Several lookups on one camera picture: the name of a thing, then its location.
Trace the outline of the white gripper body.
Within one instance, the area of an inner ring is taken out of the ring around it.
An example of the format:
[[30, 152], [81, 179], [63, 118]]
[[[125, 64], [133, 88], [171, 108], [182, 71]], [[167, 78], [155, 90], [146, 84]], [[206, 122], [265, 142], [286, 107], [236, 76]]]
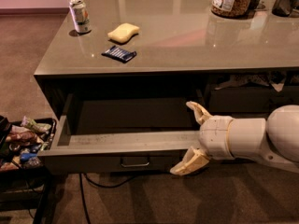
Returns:
[[233, 160], [228, 146], [229, 126], [234, 119], [230, 116], [213, 116], [199, 130], [200, 147], [214, 160]]

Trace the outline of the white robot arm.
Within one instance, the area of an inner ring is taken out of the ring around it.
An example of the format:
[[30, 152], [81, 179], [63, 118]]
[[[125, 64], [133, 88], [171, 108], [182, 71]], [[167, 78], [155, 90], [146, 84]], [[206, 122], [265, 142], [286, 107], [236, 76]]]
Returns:
[[299, 107], [284, 105], [268, 118], [213, 116], [189, 101], [200, 124], [199, 145], [189, 147], [173, 175], [188, 175], [212, 160], [245, 159], [294, 173], [299, 172]]

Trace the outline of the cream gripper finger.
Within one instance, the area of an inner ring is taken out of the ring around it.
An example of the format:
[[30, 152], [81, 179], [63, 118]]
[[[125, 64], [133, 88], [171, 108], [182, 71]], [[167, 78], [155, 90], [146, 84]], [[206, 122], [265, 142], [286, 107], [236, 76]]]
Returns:
[[209, 163], [209, 157], [199, 148], [189, 147], [181, 162], [170, 169], [172, 175], [188, 175]]
[[204, 124], [212, 115], [200, 104], [189, 101], [186, 103], [186, 106], [193, 111], [196, 122], [199, 125]]

